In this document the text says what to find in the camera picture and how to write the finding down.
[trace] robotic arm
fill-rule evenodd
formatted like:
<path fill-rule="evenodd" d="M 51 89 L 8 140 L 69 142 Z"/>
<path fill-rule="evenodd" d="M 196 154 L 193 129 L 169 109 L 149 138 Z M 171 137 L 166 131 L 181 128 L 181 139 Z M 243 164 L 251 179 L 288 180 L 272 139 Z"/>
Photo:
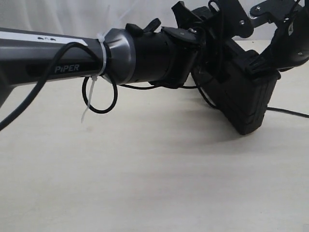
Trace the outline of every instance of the robotic arm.
<path fill-rule="evenodd" d="M 309 12 L 294 0 L 267 0 L 250 17 L 238 0 L 211 0 L 193 11 L 180 1 L 172 7 L 178 28 L 162 27 L 159 19 L 142 29 L 127 24 L 111 29 L 103 45 L 97 39 L 0 29 L 0 107 L 12 90 L 37 83 L 55 54 L 68 50 L 51 66 L 48 81 L 102 75 L 113 85 L 148 82 L 154 87 L 182 88 L 189 74 L 240 134 L 258 129 L 280 79 L 280 72 L 309 60 Z M 244 51 L 233 40 L 248 38 L 254 28 L 276 23 L 266 50 Z"/>

